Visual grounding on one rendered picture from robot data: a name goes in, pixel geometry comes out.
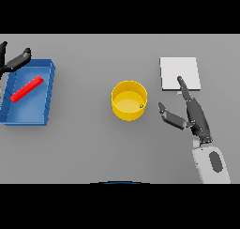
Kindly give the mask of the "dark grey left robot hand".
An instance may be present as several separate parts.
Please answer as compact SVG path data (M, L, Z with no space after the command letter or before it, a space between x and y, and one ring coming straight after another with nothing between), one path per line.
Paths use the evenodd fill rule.
M5 63L6 47L8 43L3 41L0 43L0 79L4 73L15 72L30 62L32 54L31 49L26 48L20 55Z

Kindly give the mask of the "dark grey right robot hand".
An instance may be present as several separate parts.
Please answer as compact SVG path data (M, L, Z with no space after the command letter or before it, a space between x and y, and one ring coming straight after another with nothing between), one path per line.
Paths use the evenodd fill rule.
M192 134L199 138L199 143L201 145L212 143L213 139L211 136L210 127L206 120L202 106L189 94L187 84L185 83L183 77L178 76L177 81L180 85L182 96L186 103L187 119L171 113L161 102L159 102L157 105L162 120L180 130L190 128Z

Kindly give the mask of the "red beaker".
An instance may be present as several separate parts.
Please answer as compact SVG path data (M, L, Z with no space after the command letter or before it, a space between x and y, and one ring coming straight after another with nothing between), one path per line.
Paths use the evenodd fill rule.
M44 82L44 80L39 75L37 75L34 79L32 79L27 84L25 84L20 89L18 89L16 92L14 92L10 96L10 100L12 102L19 101L20 99L22 99L24 96L26 96L28 93L30 93L32 90L34 90L36 87L38 87L43 82Z

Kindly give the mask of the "pale square measuring scale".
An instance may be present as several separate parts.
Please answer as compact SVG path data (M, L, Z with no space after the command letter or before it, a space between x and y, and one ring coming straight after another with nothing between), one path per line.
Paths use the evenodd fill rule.
M162 90L179 91L178 76L184 79L189 90L201 90L197 59L195 57L160 57L159 67Z

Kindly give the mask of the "yellow bowl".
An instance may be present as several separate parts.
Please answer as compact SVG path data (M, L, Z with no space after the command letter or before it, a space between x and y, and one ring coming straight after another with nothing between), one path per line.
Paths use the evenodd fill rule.
M118 83L111 93L113 113L127 122L140 118L148 101L145 87L136 81L122 81Z

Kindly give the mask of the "blue tray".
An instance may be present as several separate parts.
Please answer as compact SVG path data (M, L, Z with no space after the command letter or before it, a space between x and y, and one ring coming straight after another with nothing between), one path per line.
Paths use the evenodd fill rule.
M53 94L55 66L51 59L32 59L27 65L7 75L0 104L0 124L6 126L46 126ZM17 102L13 93L35 79L43 82Z

